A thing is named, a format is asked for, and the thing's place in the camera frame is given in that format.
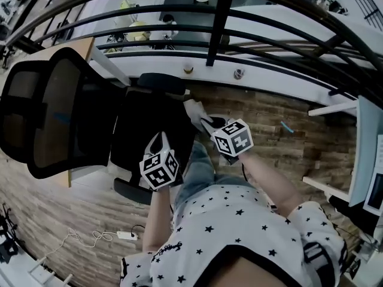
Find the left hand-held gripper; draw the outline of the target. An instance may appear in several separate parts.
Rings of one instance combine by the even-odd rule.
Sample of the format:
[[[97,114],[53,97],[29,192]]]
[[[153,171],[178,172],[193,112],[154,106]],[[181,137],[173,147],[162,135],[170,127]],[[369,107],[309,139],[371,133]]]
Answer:
[[[148,143],[139,167],[141,176],[153,191],[183,182],[181,166],[165,132],[158,132]]]

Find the white rack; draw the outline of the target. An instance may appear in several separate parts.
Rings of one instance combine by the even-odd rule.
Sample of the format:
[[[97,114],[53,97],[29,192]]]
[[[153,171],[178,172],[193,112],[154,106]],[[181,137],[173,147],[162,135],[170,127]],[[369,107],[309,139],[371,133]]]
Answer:
[[[31,277],[39,287],[70,287],[69,283],[74,277],[70,273],[63,280],[56,276],[54,271],[48,271],[44,268],[47,257],[43,257],[38,261],[35,261],[33,266],[27,271],[29,277]]]

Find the white power strip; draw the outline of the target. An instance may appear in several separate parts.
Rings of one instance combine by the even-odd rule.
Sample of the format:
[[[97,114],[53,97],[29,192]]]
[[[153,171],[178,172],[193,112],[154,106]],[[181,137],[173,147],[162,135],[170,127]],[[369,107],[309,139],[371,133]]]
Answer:
[[[119,239],[123,239],[123,240],[132,240],[132,241],[138,240],[138,235],[135,232],[117,231],[116,235]]]

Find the black equipment stand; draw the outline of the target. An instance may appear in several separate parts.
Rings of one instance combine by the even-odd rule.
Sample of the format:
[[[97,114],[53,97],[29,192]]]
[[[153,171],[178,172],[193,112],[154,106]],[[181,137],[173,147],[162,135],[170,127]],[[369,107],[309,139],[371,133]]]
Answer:
[[[14,224],[10,218],[10,208],[6,203],[2,204],[0,212],[0,263],[8,264],[11,257],[19,253],[17,245],[17,224]]]

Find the light blue jeans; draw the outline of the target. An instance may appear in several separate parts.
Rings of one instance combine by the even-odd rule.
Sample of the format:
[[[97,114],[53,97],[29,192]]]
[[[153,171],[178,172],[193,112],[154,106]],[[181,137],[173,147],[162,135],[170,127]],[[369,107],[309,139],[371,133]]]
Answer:
[[[181,205],[191,196],[213,185],[253,188],[251,184],[240,177],[216,174],[206,148],[200,142],[194,141],[189,168],[175,198],[175,210],[179,210]]]

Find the black metal railing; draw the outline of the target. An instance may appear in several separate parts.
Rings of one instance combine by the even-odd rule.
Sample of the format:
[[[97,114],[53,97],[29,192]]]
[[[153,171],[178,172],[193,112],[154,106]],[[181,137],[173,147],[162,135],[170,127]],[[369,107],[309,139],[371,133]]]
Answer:
[[[89,1],[92,0],[58,0],[53,5],[45,8],[40,15],[30,22],[21,19],[19,27],[7,38],[6,45],[16,47],[29,54],[41,51],[42,38],[32,41],[26,37],[26,34],[48,19],[52,19],[66,10]],[[333,36],[327,41],[322,41],[301,29],[294,28],[290,24],[261,15],[233,10],[230,7],[232,0],[218,0],[217,5],[214,7],[175,4],[149,5],[127,10],[109,11],[66,25],[65,29],[76,28],[112,17],[155,13],[157,11],[188,11],[191,13],[212,14],[214,16],[212,26],[176,25],[175,27],[178,31],[210,34],[211,39],[209,42],[178,42],[180,46],[207,48],[208,52],[202,53],[200,57],[206,60],[208,66],[212,66],[216,60],[236,62],[237,58],[231,57],[230,52],[247,54],[252,56],[252,59],[248,61],[249,65],[255,65],[259,59],[264,59],[271,62],[273,66],[278,65],[305,74],[313,78],[317,83],[326,83],[330,96],[337,94],[348,97],[363,96],[376,105],[383,106],[383,57],[379,57],[355,32],[335,16],[305,0],[270,1],[317,22],[320,26],[333,32]],[[241,32],[239,29],[228,29],[226,23],[230,17],[283,30],[316,44],[319,48],[311,53],[306,53],[295,50],[290,46],[285,47],[284,41],[261,36],[253,32]],[[230,43],[245,41],[258,41],[286,48],[288,51],[297,52],[301,57],[276,56],[230,45]]]

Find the white framed monitor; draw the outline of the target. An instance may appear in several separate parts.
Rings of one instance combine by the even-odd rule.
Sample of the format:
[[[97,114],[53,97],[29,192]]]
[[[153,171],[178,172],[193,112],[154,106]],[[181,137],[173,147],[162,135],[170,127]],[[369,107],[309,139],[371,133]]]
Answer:
[[[375,167],[363,209],[376,216],[383,213],[383,135],[378,135]]]

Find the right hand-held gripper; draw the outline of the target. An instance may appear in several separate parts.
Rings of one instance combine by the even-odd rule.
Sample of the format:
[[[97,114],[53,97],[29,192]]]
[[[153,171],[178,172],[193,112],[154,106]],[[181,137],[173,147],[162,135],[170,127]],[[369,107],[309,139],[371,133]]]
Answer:
[[[242,119],[234,120],[225,115],[210,115],[211,121],[201,119],[204,131],[213,141],[217,151],[230,164],[238,155],[254,146],[250,128]]]

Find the person's left forearm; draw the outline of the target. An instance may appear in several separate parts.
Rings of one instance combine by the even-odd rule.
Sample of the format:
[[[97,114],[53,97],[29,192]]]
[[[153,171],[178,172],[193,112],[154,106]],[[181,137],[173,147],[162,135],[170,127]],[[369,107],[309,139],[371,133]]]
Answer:
[[[151,197],[150,210],[142,241],[144,252],[158,251],[171,235],[171,203],[169,187],[155,191]]]

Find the white star-print shirt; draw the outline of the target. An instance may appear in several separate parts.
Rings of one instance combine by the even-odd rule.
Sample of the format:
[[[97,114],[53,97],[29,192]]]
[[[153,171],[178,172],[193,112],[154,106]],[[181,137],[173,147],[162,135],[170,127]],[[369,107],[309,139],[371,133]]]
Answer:
[[[206,287],[237,257],[287,287],[336,287],[344,270],[346,243],[314,201],[283,217],[255,188],[212,185],[177,207],[173,224],[158,250],[122,259],[120,287]]]

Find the wooden staircase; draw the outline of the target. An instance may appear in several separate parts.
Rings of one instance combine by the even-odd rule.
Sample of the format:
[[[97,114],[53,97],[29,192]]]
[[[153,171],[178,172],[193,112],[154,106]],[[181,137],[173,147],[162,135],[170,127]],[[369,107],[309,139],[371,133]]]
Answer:
[[[241,48],[247,48],[252,51],[266,53],[266,54],[273,54],[276,56],[286,56],[286,57],[301,57],[300,54],[293,51],[288,51],[286,48],[277,47],[275,45],[265,44],[258,41],[245,41],[245,42],[239,42],[239,43],[230,43],[230,45],[235,45],[237,47]],[[294,48],[295,50],[311,53],[312,51],[315,51],[319,48],[318,45],[313,44],[309,41],[298,41],[298,40],[291,40],[291,41],[284,41],[284,46],[290,46],[291,48]]]

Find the white desk with pale top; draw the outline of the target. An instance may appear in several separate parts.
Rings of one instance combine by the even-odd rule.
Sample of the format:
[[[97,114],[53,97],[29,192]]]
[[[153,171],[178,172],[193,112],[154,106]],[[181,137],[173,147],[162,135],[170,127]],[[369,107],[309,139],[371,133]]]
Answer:
[[[354,168],[348,192],[345,193],[307,176],[302,178],[304,183],[348,202],[350,207],[364,202],[367,198],[375,167],[378,135],[383,134],[383,109],[365,97],[359,96],[357,100],[308,111],[308,115],[314,117],[352,109],[356,110],[357,138]]]

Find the person's right forearm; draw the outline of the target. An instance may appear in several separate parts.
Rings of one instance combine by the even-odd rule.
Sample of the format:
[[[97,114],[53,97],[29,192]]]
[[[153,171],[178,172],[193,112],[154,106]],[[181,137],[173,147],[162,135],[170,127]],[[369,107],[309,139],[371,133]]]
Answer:
[[[288,217],[303,203],[297,188],[276,168],[250,152],[239,154],[239,160],[261,189],[274,202],[279,214]]]

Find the black mesh office chair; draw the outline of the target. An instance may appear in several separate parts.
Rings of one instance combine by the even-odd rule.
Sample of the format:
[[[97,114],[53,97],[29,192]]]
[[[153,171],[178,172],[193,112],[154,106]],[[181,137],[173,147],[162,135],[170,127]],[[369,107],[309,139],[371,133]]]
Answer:
[[[15,64],[0,95],[0,150],[27,165],[27,125],[32,116],[32,96],[47,69],[48,60]],[[139,163],[158,132],[165,132],[183,174],[196,133],[182,97],[139,86],[127,87],[113,131],[109,163],[129,171],[129,182],[140,186]]]

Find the white cloth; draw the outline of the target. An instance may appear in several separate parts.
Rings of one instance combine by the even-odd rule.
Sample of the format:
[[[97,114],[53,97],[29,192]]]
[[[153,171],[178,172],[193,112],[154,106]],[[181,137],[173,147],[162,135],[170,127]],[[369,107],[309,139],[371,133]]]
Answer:
[[[189,99],[183,102],[185,110],[192,125],[194,125],[200,132],[203,131],[201,119],[212,121],[211,117],[206,113],[202,102],[196,102],[194,99]]]

